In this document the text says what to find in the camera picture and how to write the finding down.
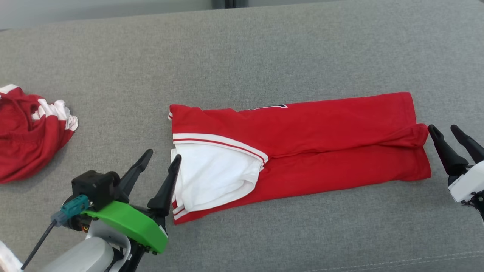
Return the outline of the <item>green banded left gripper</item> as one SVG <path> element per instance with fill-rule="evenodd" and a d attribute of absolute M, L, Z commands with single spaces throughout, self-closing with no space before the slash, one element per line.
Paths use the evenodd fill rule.
<path fill-rule="evenodd" d="M 154 219 L 128 204 L 129 195 L 140 174 L 146 169 L 152 155 L 153 150 L 147 149 L 123 175 L 119 184 L 115 187 L 116 201 L 111 202 L 100 211 L 85 210 L 81 213 L 93 219 L 101 220 L 128 238 L 149 247 L 153 252 L 161 254 L 168 243 L 168 236 L 164 229 Z M 168 168 L 165 181 L 155 197 L 148 202 L 147 208 L 152 215 L 156 217 L 168 216 L 181 162 L 181 155 L 176 155 Z"/>

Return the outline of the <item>red shorts with white stripes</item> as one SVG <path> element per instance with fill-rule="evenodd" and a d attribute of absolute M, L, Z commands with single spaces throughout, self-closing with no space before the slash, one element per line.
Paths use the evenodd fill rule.
<path fill-rule="evenodd" d="M 17 85 L 0 87 L 0 184 L 43 169 L 79 126 L 64 100 L 50 104 Z"/>

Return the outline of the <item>red jersey with white trim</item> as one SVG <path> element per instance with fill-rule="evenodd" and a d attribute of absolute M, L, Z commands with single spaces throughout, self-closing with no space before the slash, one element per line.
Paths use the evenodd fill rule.
<path fill-rule="evenodd" d="M 431 177 L 410 93 L 250 110 L 169 108 L 174 223 L 273 199 Z"/>

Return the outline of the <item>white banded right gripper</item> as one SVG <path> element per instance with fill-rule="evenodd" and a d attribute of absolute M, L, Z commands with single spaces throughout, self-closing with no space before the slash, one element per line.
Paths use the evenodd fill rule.
<path fill-rule="evenodd" d="M 428 126 L 429 134 L 446 173 L 450 176 L 460 176 L 449 186 L 450 195 L 455 202 L 470 201 L 473 192 L 484 190 L 484 147 L 465 134 L 457 125 L 451 125 L 450 129 L 458 143 L 467 150 L 476 163 L 468 171 L 467 159 L 455 152 L 436 126 Z"/>

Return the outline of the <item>grey partition post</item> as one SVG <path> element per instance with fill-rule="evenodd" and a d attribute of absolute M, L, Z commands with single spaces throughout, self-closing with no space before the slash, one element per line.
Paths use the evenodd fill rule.
<path fill-rule="evenodd" d="M 210 0 L 213 10 L 249 7 L 249 0 Z"/>

